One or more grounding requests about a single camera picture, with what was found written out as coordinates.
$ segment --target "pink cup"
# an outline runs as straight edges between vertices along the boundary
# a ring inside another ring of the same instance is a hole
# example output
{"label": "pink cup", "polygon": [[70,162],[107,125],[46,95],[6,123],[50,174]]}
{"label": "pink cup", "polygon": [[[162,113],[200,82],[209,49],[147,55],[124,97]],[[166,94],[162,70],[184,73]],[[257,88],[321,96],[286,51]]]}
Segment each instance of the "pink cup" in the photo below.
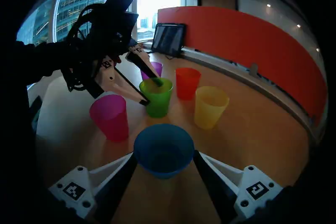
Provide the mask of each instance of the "pink cup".
{"label": "pink cup", "polygon": [[106,95],[90,107],[90,117],[107,139],[124,141],[129,137],[126,101],[119,95]]}
{"label": "pink cup", "polygon": [[[155,70],[158,73],[158,75],[161,77],[161,74],[162,74],[162,64],[159,63],[159,62],[150,62],[150,63],[155,68]],[[149,77],[143,71],[141,71],[141,77],[142,77],[142,80],[149,79]]]}

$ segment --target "red wall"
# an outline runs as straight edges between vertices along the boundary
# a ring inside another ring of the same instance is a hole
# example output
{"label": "red wall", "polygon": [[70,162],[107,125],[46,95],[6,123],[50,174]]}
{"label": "red wall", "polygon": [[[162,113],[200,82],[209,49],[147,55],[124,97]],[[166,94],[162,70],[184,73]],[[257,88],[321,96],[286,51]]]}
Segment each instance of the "red wall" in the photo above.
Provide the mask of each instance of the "red wall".
{"label": "red wall", "polygon": [[251,15],[217,7],[161,9],[158,23],[187,25],[185,46],[232,60],[288,92],[319,122],[327,87],[308,52],[278,27]]}

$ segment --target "table surface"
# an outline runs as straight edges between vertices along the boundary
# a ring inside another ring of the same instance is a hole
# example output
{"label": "table surface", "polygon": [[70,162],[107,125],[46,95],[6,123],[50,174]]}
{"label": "table surface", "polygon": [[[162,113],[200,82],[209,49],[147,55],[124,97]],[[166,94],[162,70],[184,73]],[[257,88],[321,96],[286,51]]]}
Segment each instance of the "table surface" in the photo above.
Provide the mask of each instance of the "table surface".
{"label": "table surface", "polygon": [[[135,85],[140,70],[122,57],[117,68]],[[55,79],[44,97],[37,127],[37,152],[50,186],[77,165],[89,170],[112,162],[133,150],[136,136],[146,127],[170,123],[185,129],[195,148],[238,169],[253,164],[281,186],[292,185],[308,160],[305,129],[274,102],[224,74],[184,60],[163,63],[162,77],[175,85],[175,69],[192,67],[202,73],[199,86],[216,86],[230,103],[212,130],[193,123],[194,103],[181,101],[173,89],[169,113],[161,119],[146,115],[145,107],[126,99],[129,139],[122,143],[106,140],[89,117],[94,99],[87,91],[69,92],[63,77]],[[205,185],[192,162],[181,173],[159,180],[137,166],[112,223],[220,223]]]}

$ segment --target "yellow cup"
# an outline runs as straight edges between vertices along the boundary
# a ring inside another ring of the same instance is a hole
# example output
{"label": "yellow cup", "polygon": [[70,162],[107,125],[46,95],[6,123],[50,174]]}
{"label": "yellow cup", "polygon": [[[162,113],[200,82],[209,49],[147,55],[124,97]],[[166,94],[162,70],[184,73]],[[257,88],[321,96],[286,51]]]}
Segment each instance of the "yellow cup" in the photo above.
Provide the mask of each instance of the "yellow cup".
{"label": "yellow cup", "polygon": [[201,129],[212,129],[228,106],[229,97],[216,87],[196,90],[194,122]]}

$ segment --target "blue cup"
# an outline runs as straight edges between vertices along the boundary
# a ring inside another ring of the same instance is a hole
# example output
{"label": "blue cup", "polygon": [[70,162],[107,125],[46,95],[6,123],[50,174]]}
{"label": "blue cup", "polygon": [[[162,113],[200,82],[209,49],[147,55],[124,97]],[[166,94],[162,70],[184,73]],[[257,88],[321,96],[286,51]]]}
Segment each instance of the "blue cup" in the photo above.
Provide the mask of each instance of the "blue cup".
{"label": "blue cup", "polygon": [[138,163],[159,179],[171,178],[183,170],[192,161],[194,150],[189,134],[171,124],[150,126],[134,141]]}

